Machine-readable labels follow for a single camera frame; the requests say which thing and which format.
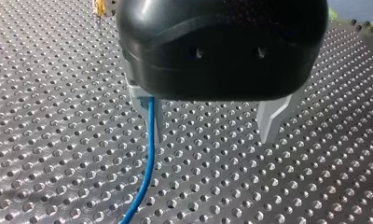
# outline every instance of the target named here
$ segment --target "robot end effector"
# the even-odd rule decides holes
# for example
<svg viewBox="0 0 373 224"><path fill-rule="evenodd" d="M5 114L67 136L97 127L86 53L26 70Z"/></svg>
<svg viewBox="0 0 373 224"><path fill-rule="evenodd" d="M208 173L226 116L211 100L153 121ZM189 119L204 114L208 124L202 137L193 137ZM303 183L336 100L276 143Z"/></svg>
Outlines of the robot end effector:
<svg viewBox="0 0 373 224"><path fill-rule="evenodd" d="M117 27L132 103L147 119L150 96L260 101L261 139L273 142L303 94L327 11L325 0L121 0ZM161 111L156 115L161 141Z"/></svg>

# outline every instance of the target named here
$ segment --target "hole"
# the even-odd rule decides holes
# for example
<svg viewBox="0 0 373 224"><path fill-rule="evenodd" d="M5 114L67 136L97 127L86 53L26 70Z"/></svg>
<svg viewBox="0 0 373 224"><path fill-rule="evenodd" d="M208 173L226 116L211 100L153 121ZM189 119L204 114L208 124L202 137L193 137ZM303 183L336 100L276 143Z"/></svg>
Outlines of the hole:
<svg viewBox="0 0 373 224"><path fill-rule="evenodd" d="M203 57L203 50L199 47L190 48L189 53L195 59L201 59Z"/></svg>

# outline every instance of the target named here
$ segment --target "metal surface with holes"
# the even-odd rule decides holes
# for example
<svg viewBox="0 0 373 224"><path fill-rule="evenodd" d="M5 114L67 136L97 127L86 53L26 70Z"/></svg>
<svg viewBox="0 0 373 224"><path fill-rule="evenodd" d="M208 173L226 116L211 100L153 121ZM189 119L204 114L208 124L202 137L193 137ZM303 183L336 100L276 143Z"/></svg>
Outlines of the metal surface with holes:
<svg viewBox="0 0 373 224"><path fill-rule="evenodd" d="M330 25L273 145L254 103L165 102L133 223L373 223L373 38L353 29ZM122 66L89 1L0 0L0 223L121 220L146 157Z"/></svg>

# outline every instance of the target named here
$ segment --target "gray metal surface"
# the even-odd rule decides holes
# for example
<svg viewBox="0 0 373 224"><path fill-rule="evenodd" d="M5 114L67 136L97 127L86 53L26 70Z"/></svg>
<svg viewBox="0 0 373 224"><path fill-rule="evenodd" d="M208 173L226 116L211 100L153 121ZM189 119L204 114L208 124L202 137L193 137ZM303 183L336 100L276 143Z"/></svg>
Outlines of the gray metal surface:
<svg viewBox="0 0 373 224"><path fill-rule="evenodd" d="M0 0L0 223L120 220L145 169L113 18ZM165 102L133 223L373 223L373 40L332 23L274 145L255 103Z"/></svg>

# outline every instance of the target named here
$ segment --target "blue cable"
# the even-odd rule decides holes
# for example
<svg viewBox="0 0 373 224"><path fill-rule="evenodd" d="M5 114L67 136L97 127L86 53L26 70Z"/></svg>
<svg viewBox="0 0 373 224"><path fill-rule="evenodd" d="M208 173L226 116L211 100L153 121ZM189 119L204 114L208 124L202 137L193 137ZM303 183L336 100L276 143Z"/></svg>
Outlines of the blue cable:
<svg viewBox="0 0 373 224"><path fill-rule="evenodd" d="M119 222L119 224L129 224L134 214L136 213L138 206L143 200L146 191L148 190L149 183L151 182L152 171L154 170L155 164L155 98L149 97L148 103L148 162L145 168L145 176L143 183L141 184L140 190L134 198L131 207L129 208L126 216Z"/></svg>

